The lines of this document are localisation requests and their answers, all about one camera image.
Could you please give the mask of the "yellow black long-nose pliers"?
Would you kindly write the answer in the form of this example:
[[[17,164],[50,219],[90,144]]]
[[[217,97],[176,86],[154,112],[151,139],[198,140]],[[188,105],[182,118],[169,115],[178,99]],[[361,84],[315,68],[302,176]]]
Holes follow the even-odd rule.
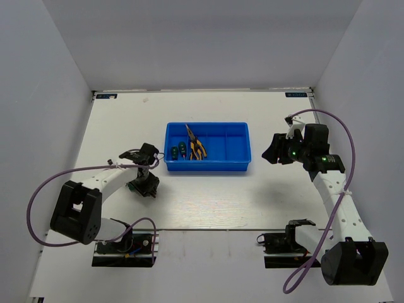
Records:
[[[190,148],[191,152],[201,152],[203,154],[203,160],[208,156],[205,147],[203,146],[202,142],[198,139],[197,136],[191,131],[189,126],[186,124],[187,134],[190,140]]]

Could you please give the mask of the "yellow black short pliers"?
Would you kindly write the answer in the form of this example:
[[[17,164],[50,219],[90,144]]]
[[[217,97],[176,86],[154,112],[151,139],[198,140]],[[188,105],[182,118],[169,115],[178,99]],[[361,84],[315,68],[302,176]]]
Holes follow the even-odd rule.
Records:
[[[203,154],[199,151],[192,151],[189,156],[189,160],[203,160]]]

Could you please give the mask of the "green hex key set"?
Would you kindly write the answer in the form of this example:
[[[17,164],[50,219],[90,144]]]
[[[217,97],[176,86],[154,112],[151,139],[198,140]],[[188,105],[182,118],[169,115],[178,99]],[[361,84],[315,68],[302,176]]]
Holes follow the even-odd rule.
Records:
[[[131,192],[134,192],[134,187],[131,183],[127,183],[127,187]]]

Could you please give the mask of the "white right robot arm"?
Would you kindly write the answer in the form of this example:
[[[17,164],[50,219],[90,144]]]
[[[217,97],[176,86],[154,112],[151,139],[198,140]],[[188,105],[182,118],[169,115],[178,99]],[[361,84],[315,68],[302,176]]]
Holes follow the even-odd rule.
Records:
[[[324,124],[292,126],[276,133],[262,157],[271,164],[300,162],[309,173],[329,217],[324,231],[310,220],[291,220],[285,227],[286,246],[303,248],[321,265],[328,285],[374,286],[388,258],[384,242],[375,241],[365,227],[345,186],[345,167],[330,154],[329,129]]]

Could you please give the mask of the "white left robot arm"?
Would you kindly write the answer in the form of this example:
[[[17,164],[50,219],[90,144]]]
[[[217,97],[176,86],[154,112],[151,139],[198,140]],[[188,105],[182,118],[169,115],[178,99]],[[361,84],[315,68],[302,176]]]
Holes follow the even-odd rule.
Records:
[[[127,186],[142,197],[154,198],[159,178],[150,170],[158,164],[159,150],[143,143],[137,150],[119,155],[130,164],[112,164],[108,169],[83,181],[64,183],[50,220],[50,228],[82,244],[111,242],[120,252],[133,246],[129,225],[102,217],[102,205],[118,189]]]

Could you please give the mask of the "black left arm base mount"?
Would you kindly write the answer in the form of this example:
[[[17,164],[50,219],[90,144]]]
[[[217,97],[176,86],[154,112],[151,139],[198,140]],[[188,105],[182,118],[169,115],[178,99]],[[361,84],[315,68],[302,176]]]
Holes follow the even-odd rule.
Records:
[[[135,230],[120,242],[97,243],[92,267],[152,268],[157,260],[158,233]]]

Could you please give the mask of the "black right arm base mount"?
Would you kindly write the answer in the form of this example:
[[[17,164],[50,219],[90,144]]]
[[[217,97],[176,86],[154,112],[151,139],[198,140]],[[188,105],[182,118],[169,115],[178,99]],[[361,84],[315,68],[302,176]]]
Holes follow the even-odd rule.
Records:
[[[302,246],[289,245],[285,233],[263,233],[257,236],[256,241],[264,248],[266,269],[297,269],[312,256]]]

